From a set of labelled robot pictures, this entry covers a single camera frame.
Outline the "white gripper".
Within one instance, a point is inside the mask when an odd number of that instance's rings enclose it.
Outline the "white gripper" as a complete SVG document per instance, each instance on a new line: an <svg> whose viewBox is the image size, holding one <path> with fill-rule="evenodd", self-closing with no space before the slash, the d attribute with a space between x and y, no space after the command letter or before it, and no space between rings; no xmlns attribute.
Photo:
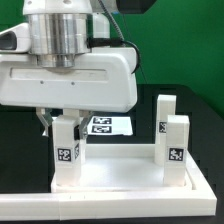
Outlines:
<svg viewBox="0 0 224 224"><path fill-rule="evenodd" d="M85 140L92 111L127 112L136 104L135 66L132 48L95 48L63 70L42 68L28 54L0 54L0 104L38 107L46 137L53 122L50 108L89 110L74 127L74 139Z"/></svg>

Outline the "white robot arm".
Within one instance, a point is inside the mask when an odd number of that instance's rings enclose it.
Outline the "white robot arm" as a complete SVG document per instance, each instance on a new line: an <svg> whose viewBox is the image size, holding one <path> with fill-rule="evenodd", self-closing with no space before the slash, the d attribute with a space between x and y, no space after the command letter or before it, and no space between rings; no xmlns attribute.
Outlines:
<svg viewBox="0 0 224 224"><path fill-rule="evenodd" d="M137 102L136 45L109 34L113 12L143 14L157 0L24 0L21 23L0 32L0 104L61 109L40 118L56 140L85 136L80 113Z"/></svg>

